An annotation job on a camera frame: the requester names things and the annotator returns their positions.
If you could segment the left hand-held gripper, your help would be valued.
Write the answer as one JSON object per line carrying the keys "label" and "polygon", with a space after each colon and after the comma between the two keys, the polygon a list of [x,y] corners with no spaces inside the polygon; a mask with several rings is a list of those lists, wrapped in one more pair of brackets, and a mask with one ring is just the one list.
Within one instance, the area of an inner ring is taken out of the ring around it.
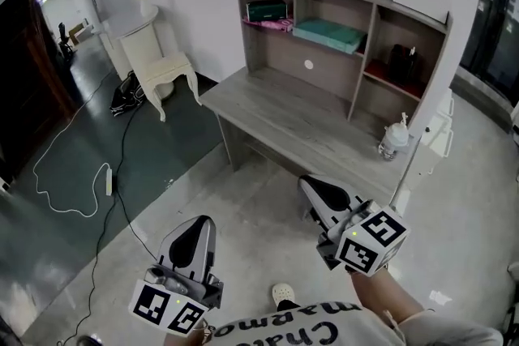
{"label": "left hand-held gripper", "polygon": [[216,225],[206,215],[167,234],[157,262],[136,282],[130,315],[172,335],[192,333],[209,310],[221,306],[224,284],[211,273],[216,236]]}

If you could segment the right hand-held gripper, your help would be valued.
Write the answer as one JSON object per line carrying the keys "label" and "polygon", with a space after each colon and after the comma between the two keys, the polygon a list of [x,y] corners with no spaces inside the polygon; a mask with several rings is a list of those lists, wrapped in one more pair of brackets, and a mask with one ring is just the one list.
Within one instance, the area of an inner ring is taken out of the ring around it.
{"label": "right hand-held gripper", "polygon": [[380,207],[373,200],[358,206],[354,189],[330,177],[303,175],[298,179],[298,201],[301,219],[313,221],[324,231],[318,213],[342,215],[354,210],[318,238],[317,250],[331,270],[343,263],[352,271],[373,276],[397,254],[410,233],[390,206]]}

